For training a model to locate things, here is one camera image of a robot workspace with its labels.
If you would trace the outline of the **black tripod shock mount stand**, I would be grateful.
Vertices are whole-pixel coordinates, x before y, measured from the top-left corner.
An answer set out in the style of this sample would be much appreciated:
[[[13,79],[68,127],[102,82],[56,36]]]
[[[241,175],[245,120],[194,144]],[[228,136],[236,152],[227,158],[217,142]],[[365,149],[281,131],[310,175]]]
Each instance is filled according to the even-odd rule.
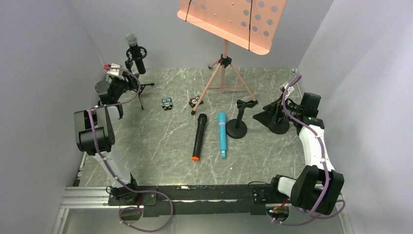
[[[147,55],[147,50],[142,46],[140,46],[140,48],[141,48],[141,53],[142,53],[142,56],[143,56],[142,58],[144,59]],[[131,58],[130,48],[127,49],[126,56],[127,56],[127,60],[125,61],[125,66],[126,66],[127,70],[129,72],[133,73],[137,78],[139,78],[140,74],[138,73],[135,62]],[[126,72],[123,72],[123,76],[124,76],[125,80],[129,80],[130,74],[128,74]],[[138,94],[138,98],[139,98],[142,110],[144,110],[144,106],[142,104],[140,95],[142,94],[143,90],[147,86],[154,86],[154,85],[155,85],[155,83],[144,83],[144,84],[142,84],[140,81],[138,81],[138,89],[137,89],[136,93]]]

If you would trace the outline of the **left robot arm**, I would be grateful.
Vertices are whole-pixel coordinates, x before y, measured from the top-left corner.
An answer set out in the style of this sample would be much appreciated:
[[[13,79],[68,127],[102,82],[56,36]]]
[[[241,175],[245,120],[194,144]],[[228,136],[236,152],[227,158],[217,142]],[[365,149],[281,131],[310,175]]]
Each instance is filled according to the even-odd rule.
[[[89,110],[74,112],[75,142],[78,149],[94,158],[111,181],[109,194],[119,198],[136,190],[136,181],[122,164],[115,148],[112,122],[123,117],[120,97],[129,90],[135,91],[139,83],[130,78],[110,75],[95,85],[99,103]]]

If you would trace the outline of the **black microphone orange end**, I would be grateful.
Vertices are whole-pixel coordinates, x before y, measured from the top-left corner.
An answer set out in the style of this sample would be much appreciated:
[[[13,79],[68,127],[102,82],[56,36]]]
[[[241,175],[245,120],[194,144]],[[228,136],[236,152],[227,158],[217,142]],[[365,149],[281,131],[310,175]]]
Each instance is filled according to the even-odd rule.
[[[200,154],[202,150],[203,137],[205,133],[206,124],[207,124],[207,115],[200,114],[198,116],[196,136],[195,136],[194,148],[193,148],[193,153],[192,153],[193,161],[200,160]]]

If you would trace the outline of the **black round base clip stand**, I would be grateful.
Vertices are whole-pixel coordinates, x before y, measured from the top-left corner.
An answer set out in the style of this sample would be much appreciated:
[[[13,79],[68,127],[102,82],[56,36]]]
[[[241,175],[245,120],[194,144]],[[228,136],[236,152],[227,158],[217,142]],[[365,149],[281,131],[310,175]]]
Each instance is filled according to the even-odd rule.
[[[285,134],[289,130],[290,124],[284,117],[283,111],[278,109],[270,119],[269,130],[278,135]]]

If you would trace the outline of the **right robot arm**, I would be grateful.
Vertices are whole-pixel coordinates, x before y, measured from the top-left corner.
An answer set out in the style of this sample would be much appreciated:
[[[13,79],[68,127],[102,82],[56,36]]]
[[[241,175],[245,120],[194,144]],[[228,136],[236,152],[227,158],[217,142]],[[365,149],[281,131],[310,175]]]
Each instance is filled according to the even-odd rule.
[[[318,118],[321,97],[304,93],[301,102],[279,97],[253,118],[271,132],[282,135],[296,127],[304,151],[305,167],[298,178],[284,175],[272,178],[269,187],[288,198],[295,207],[330,215],[344,185],[344,176],[335,171],[324,142],[324,123]]]

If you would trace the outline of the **black microphone silver mesh head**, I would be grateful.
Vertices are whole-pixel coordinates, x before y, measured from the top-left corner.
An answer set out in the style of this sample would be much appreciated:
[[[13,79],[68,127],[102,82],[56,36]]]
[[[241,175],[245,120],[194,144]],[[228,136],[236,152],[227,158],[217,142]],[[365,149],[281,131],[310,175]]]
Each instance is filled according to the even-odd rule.
[[[131,58],[135,62],[138,73],[145,74],[146,69],[143,63],[143,56],[141,53],[141,48],[137,44],[137,37],[135,34],[129,33],[126,35],[126,42],[130,47]]]

